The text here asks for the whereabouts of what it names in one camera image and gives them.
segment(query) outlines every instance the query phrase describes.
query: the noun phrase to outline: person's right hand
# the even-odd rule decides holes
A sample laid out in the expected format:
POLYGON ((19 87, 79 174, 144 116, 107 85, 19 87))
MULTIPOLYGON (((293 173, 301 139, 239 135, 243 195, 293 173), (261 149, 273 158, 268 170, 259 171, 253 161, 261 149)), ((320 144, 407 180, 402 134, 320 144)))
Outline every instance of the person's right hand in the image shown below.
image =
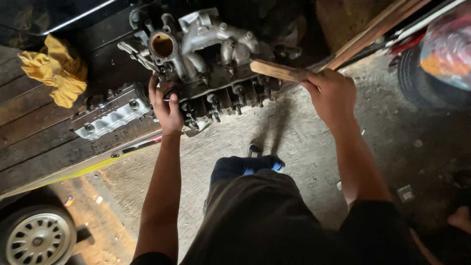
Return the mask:
POLYGON ((318 74, 312 73, 301 85, 311 94, 317 114, 334 136, 346 126, 356 126, 353 111, 357 88, 353 79, 325 69, 318 74))
POLYGON ((154 113, 162 126, 162 135, 181 135, 183 128, 183 116, 180 113, 178 97, 170 95, 169 102, 163 100, 163 94, 172 88, 173 82, 161 83, 159 87, 159 75, 154 74, 149 81, 149 98, 154 113))

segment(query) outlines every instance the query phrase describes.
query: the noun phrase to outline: car engine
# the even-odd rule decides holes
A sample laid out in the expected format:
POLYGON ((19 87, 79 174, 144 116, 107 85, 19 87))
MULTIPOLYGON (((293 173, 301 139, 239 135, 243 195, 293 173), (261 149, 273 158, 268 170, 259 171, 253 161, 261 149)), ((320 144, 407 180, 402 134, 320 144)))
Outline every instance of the car engine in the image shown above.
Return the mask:
MULTIPOLYGON (((130 13, 135 37, 118 48, 157 72, 161 82, 175 83, 164 99, 178 94, 187 129, 200 131, 207 123, 219 122, 223 114, 240 115, 244 106, 263 107, 263 100, 273 100, 279 92, 278 79, 254 73, 249 66, 255 58, 274 61, 271 46, 253 32, 223 22, 216 8, 181 17, 178 27, 170 13, 154 23, 145 7, 130 13)), ((73 121, 74 131, 89 140, 132 119, 153 116, 147 92, 138 84, 126 84, 118 92, 110 91, 109 97, 90 102, 73 121)))

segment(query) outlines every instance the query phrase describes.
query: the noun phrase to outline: concrete floor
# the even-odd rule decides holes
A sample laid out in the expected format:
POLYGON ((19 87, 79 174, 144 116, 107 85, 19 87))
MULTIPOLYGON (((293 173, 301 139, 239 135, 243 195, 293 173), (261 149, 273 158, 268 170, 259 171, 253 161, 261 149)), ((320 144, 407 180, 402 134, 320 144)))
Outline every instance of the concrete floor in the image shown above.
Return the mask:
MULTIPOLYGON (((366 58, 343 70, 357 87, 356 117, 364 139, 376 156, 396 205, 419 234, 445 225, 453 201, 466 191, 452 181, 452 172, 471 153, 470 115, 418 110, 400 91, 390 58, 366 58), (415 200, 401 203, 396 190, 410 184, 415 200)), ((285 173, 296 181, 304 201, 325 228, 337 229, 347 215, 341 191, 334 141, 316 115, 303 88, 287 92, 264 108, 247 108, 227 116, 199 135, 182 137, 182 195, 179 213, 179 259, 189 248, 203 220, 202 206, 216 160, 245 156, 252 140, 266 153, 286 162, 285 173)), ((89 180, 109 198, 123 224, 137 234, 139 215, 160 145, 120 159, 89 180)))

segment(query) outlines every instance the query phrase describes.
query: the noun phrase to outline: black shirt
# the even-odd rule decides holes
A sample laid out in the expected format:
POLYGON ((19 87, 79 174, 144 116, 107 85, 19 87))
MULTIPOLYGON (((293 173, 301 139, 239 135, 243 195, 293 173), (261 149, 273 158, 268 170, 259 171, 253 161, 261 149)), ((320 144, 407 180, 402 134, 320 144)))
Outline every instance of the black shirt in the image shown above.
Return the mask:
MULTIPOLYGON (((145 253, 131 265, 167 265, 145 253)), ((290 176, 260 170, 215 184, 181 264, 428 264, 393 204, 359 201, 339 231, 321 227, 290 176)))

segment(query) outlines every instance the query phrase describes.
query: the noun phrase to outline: car wheel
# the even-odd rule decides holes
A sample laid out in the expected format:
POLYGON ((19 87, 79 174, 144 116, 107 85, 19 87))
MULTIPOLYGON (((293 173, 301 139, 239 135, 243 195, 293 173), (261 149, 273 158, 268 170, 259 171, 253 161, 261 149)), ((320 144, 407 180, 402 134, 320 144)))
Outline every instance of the car wheel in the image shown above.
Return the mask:
POLYGON ((420 67, 419 45, 403 52, 398 81, 404 97, 419 108, 469 109, 471 91, 444 83, 420 67))
POLYGON ((68 212, 50 205, 14 212, 0 230, 0 262, 5 265, 63 265, 77 241, 68 212))

